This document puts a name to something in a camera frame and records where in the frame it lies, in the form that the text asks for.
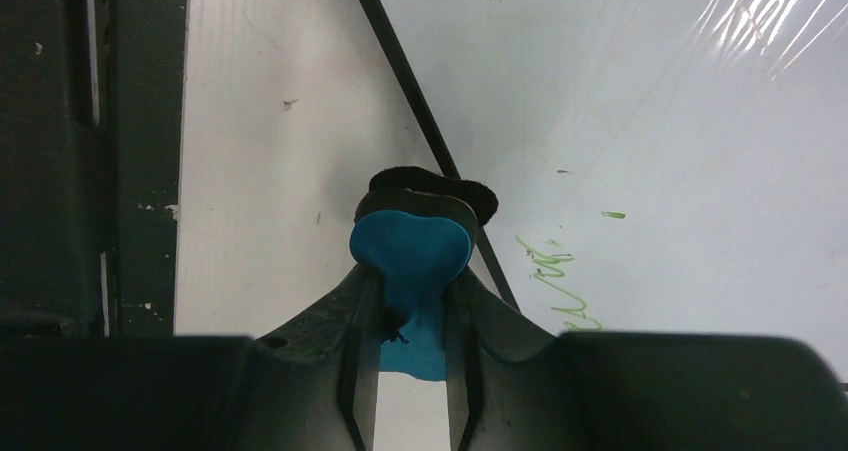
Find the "paint chip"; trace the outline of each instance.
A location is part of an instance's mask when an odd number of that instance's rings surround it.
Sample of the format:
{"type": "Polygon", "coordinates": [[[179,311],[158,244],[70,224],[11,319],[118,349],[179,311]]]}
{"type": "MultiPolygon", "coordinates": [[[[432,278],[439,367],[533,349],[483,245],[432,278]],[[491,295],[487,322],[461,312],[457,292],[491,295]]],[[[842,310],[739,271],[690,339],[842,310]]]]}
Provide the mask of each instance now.
{"type": "Polygon", "coordinates": [[[180,205],[179,204],[169,204],[165,206],[165,209],[171,212],[171,217],[174,218],[174,221],[180,220],[180,205]]]}

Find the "blue object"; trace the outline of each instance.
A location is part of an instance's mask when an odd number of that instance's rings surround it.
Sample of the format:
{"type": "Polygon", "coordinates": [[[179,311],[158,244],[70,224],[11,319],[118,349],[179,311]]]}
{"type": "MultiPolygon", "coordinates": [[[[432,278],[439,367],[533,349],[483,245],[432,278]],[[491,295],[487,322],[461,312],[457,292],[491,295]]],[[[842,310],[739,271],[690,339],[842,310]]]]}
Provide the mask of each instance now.
{"type": "Polygon", "coordinates": [[[382,210],[363,217],[350,235],[350,252],[383,275],[383,305],[406,324],[386,341],[380,371],[444,381],[445,314],[442,295],[471,259],[471,238],[454,221],[382,210]]]}

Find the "white surface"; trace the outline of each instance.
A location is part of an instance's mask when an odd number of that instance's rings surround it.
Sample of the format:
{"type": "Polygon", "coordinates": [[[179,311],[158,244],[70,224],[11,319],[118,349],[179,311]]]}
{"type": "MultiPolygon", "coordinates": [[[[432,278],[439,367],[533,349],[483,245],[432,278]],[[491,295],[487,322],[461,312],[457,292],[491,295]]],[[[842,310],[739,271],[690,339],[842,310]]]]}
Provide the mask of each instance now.
{"type": "Polygon", "coordinates": [[[382,1],[527,315],[792,336],[848,379],[848,0],[382,1]]]}
{"type": "MultiPolygon", "coordinates": [[[[435,165],[357,0],[190,0],[182,163],[176,330],[253,336],[349,271],[374,173],[435,165]]],[[[446,402],[383,374],[375,448],[449,449],[446,402]]]]}

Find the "green squiggly line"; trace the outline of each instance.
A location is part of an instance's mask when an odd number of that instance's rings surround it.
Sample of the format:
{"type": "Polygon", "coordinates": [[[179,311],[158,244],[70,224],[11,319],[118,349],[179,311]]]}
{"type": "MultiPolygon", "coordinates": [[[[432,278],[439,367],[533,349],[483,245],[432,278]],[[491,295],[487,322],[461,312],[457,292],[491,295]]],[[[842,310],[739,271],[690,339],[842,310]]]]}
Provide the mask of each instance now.
{"type": "MultiPolygon", "coordinates": [[[[567,291],[566,289],[564,289],[560,286],[557,286],[556,284],[554,284],[554,283],[552,283],[548,280],[548,278],[558,279],[558,278],[565,277],[565,272],[563,272],[559,268],[555,268],[554,266],[557,265],[557,264],[562,264],[562,263],[570,263],[571,261],[574,261],[574,257],[570,254],[547,255],[547,254],[544,254],[544,253],[540,253],[538,250],[536,250],[535,248],[533,248],[529,244],[525,243],[524,240],[522,240],[521,237],[517,234],[515,235],[515,240],[518,242],[518,244],[520,244],[521,246],[524,247],[524,249],[527,250],[528,254],[531,255],[531,257],[533,258],[533,263],[536,264],[537,266],[539,266],[539,268],[536,268],[536,272],[533,273],[533,278],[541,281],[542,283],[545,283],[546,285],[556,289],[557,291],[559,291],[561,293],[564,293],[566,296],[568,296],[568,297],[574,299],[575,301],[577,301],[578,303],[580,303],[580,306],[578,306],[576,308],[563,308],[563,307],[552,306],[551,309],[554,310],[554,311],[559,311],[560,313],[568,314],[568,315],[571,315],[571,316],[575,316],[575,317],[578,317],[578,318],[582,318],[582,319],[591,321],[592,323],[595,324],[594,328],[584,328],[584,327],[579,326],[577,324],[574,324],[570,321],[565,321],[563,323],[563,324],[565,324],[565,327],[569,331],[604,329],[604,326],[600,322],[598,322],[596,319],[593,319],[593,318],[586,316],[586,308],[588,307],[588,305],[586,304],[586,301],[584,301],[580,296],[577,296],[576,294],[571,293],[571,292],[567,291]]],[[[557,247],[561,247],[561,246],[559,246],[559,243],[557,243],[556,241],[549,240],[549,242],[552,245],[556,245],[557,247]]]]}

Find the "black strip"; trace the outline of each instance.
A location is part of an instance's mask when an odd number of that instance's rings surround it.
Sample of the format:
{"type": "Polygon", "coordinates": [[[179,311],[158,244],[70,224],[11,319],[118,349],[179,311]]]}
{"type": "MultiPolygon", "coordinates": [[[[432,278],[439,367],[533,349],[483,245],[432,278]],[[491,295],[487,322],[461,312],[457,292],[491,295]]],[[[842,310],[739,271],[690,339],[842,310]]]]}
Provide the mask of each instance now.
{"type": "Polygon", "coordinates": [[[187,0],[110,0],[109,124],[118,161],[122,336],[174,331],[187,0]]]}
{"type": "MultiPolygon", "coordinates": [[[[424,138],[430,146],[430,150],[436,157],[436,163],[439,165],[442,174],[451,178],[459,178],[459,171],[456,169],[456,164],[451,158],[450,151],[445,144],[442,133],[439,131],[439,126],[436,124],[436,119],[433,117],[430,106],[427,105],[427,100],[424,98],[424,93],[418,85],[418,80],[415,79],[415,74],[412,72],[412,67],[406,59],[406,54],[398,41],[389,17],[386,15],[386,10],[383,9],[383,4],[380,0],[359,0],[362,9],[365,10],[365,15],[368,21],[371,22],[371,27],[377,35],[377,40],[386,53],[386,58],[395,73],[395,77],[400,83],[403,94],[406,96],[409,107],[412,108],[415,118],[418,120],[418,125],[421,126],[421,131],[424,132],[424,138]]],[[[509,287],[503,269],[501,268],[498,258],[495,255],[492,244],[489,242],[486,232],[481,230],[480,236],[477,238],[477,247],[480,249],[480,254],[483,256],[483,261],[489,268],[489,273],[492,275],[492,280],[498,288],[501,299],[508,305],[518,310],[518,303],[515,301],[515,296],[509,287]]]]}

